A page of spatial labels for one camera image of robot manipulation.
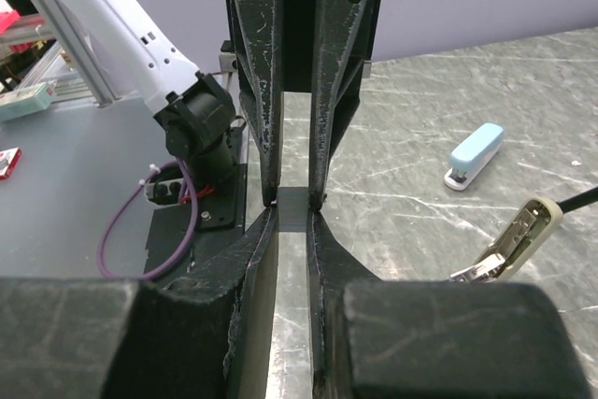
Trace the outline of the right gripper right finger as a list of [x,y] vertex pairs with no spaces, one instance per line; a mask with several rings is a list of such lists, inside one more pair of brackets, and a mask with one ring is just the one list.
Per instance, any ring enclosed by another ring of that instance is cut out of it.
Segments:
[[323,215],[307,213],[306,268],[314,398],[351,398],[350,343],[344,290],[353,281],[378,281],[335,238]]

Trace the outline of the aluminium rail frame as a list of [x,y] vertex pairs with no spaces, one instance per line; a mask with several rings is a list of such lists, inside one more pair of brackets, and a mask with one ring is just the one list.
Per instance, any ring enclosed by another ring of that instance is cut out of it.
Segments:
[[29,0],[36,9],[15,20],[1,33],[5,48],[38,41],[52,45],[19,82],[20,88],[50,82],[60,102],[88,98],[107,107],[122,98],[116,84],[100,65],[92,37],[58,0]]

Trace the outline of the light blue stapler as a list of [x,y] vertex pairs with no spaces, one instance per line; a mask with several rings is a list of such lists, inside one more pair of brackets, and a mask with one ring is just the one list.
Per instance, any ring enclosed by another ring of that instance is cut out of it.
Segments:
[[469,187],[501,148],[505,129],[486,122],[453,149],[448,157],[445,185],[461,192]]

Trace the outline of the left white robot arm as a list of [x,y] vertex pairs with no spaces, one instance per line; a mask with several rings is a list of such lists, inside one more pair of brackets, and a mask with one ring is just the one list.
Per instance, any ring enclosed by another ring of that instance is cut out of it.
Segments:
[[[204,170],[233,118],[231,96],[137,0],[59,0],[122,58],[166,146]],[[335,150],[360,102],[381,0],[226,0],[239,100],[260,153],[263,202],[278,196],[283,95],[311,97],[308,198],[320,210]]]

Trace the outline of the red white small packet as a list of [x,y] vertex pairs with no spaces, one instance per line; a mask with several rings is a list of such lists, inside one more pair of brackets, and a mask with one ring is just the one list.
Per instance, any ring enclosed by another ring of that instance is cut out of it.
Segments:
[[19,159],[21,158],[21,148],[13,148],[9,150],[2,150],[0,157],[0,179],[5,180],[10,178]]

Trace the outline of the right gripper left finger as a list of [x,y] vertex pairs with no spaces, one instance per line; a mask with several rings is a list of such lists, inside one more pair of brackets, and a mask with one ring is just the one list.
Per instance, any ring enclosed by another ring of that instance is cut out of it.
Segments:
[[278,210],[160,292],[159,398],[263,398],[278,270]]

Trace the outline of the black perforated music stand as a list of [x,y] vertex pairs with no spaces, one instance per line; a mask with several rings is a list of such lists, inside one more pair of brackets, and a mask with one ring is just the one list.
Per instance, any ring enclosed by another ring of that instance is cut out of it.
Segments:
[[593,187],[585,192],[564,199],[558,203],[563,214],[573,212],[583,207],[590,206],[598,202],[598,187]]

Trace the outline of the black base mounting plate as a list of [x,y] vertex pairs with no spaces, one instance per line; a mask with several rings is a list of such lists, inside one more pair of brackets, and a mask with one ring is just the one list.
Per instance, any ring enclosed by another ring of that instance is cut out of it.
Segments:
[[[165,286],[188,274],[244,234],[248,141],[247,127],[240,122],[233,125],[227,137],[228,149],[235,162],[233,174],[221,184],[200,194],[192,241],[177,264],[155,279],[157,284]],[[165,205],[153,211],[146,243],[146,273],[164,263],[187,232],[191,205],[178,204],[177,199],[178,196],[173,194]]]

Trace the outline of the black staple strip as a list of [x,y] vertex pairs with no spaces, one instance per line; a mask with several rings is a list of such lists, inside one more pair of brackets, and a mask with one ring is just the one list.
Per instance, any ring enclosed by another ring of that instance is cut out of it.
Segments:
[[277,199],[281,233],[304,234],[308,215],[307,187],[280,187]]

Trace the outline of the teal box on desk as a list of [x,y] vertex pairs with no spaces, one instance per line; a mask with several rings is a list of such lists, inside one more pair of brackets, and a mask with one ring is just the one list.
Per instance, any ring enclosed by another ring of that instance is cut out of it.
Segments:
[[1,94],[1,122],[46,110],[56,97],[52,83],[36,85]]

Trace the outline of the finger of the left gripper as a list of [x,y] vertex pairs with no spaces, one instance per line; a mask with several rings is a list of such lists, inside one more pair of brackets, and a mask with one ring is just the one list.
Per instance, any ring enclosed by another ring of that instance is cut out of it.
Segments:
[[233,0],[238,36],[237,60],[251,87],[242,100],[252,113],[260,152],[263,203],[277,201],[282,150],[282,0]]
[[309,207],[323,206],[341,87],[350,84],[366,59],[358,54],[348,68],[370,0],[316,0],[311,89],[308,191]]

